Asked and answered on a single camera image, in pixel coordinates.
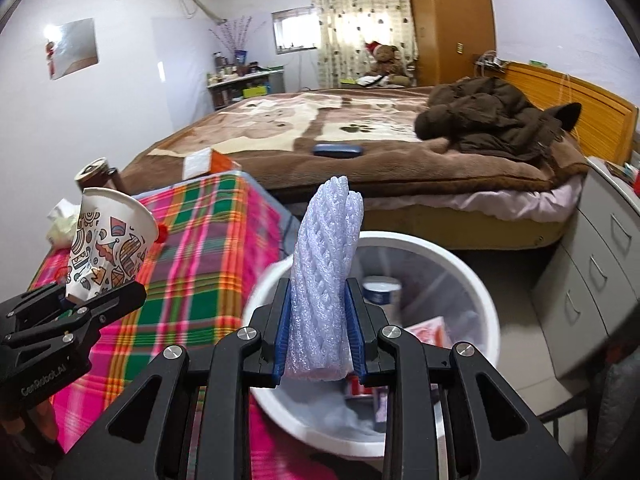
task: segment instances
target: silver screw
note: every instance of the silver screw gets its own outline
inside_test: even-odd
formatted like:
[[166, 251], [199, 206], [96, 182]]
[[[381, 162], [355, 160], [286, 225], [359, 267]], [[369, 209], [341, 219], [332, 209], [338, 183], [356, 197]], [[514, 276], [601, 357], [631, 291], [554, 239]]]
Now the silver screw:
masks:
[[456, 352], [464, 357], [471, 357], [476, 352], [476, 349], [471, 343], [458, 343]]
[[255, 328], [251, 328], [250, 326], [243, 326], [240, 330], [238, 330], [238, 337], [243, 341], [249, 341], [249, 339], [253, 339], [257, 332]]
[[384, 337], [388, 337], [389, 339], [400, 337], [401, 333], [402, 329], [399, 326], [395, 325], [387, 325], [382, 329], [382, 335]]
[[182, 355], [182, 348], [178, 345], [171, 345], [164, 349], [162, 355], [167, 359], [177, 359]]

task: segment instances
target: floor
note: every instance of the floor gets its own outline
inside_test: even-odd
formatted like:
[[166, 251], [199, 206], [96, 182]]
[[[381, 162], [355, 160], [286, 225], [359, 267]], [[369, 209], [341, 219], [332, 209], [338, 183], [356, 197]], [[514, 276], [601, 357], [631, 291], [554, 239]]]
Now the floor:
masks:
[[[458, 254], [482, 279], [500, 320], [498, 371], [539, 415], [585, 389], [579, 379], [558, 381], [529, 291], [545, 266], [545, 251], [462, 251]], [[578, 468], [584, 461], [586, 412], [559, 423], [559, 442]]]

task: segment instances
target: wooden headboard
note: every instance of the wooden headboard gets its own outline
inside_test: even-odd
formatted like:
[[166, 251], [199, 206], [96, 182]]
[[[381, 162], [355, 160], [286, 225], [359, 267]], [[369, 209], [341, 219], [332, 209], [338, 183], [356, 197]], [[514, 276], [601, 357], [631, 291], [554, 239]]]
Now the wooden headboard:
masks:
[[582, 113], [572, 132], [584, 155], [623, 164], [631, 154], [638, 107], [611, 92], [575, 77], [510, 62], [500, 75], [522, 90], [538, 108], [577, 101]]

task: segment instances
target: hand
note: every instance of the hand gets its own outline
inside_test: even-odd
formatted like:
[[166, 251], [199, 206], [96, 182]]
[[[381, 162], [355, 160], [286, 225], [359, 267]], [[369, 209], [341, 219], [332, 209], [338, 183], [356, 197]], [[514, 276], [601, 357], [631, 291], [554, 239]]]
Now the hand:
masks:
[[[58, 424], [53, 406], [48, 400], [41, 402], [30, 410], [31, 418], [40, 432], [49, 440], [58, 439]], [[3, 420], [2, 426], [8, 434], [17, 434], [24, 430], [24, 421], [21, 418], [15, 420]]]

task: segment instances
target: trash can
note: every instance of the trash can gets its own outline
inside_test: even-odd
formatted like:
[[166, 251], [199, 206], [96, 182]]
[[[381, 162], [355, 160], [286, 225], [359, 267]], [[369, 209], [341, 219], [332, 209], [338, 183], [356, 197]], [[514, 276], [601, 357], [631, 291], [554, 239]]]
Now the trash can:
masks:
[[[271, 303], [276, 284], [288, 277], [292, 256], [270, 266], [258, 280], [242, 314]], [[363, 231], [351, 276], [391, 276], [402, 283], [401, 319], [410, 326], [442, 316], [452, 342], [469, 341], [495, 366], [500, 326], [494, 303], [478, 276], [449, 251], [420, 238], [386, 231]], [[261, 408], [287, 433], [316, 449], [354, 459], [382, 458], [385, 434], [374, 428], [373, 406], [347, 402], [344, 382], [282, 378], [276, 389], [253, 388]], [[444, 440], [439, 405], [436, 434]]]

